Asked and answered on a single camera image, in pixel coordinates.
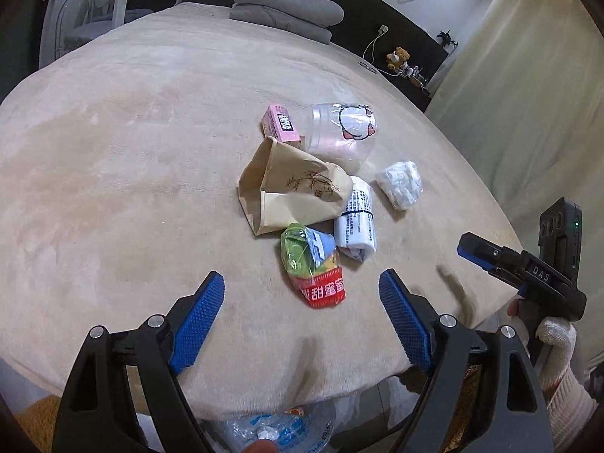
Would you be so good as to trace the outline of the right hand white glove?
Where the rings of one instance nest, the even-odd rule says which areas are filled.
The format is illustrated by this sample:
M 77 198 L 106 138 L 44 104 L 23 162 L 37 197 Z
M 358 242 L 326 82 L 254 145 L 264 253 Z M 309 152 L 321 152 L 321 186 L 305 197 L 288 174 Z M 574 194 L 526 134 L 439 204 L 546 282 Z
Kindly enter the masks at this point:
M 548 316 L 538 325 L 535 336 L 544 346 L 543 350 L 550 349 L 545 358 L 538 357 L 538 362 L 542 363 L 538 381 L 545 394 L 553 395 L 564 378 L 576 379 L 571 361 L 578 334 L 568 320 Z

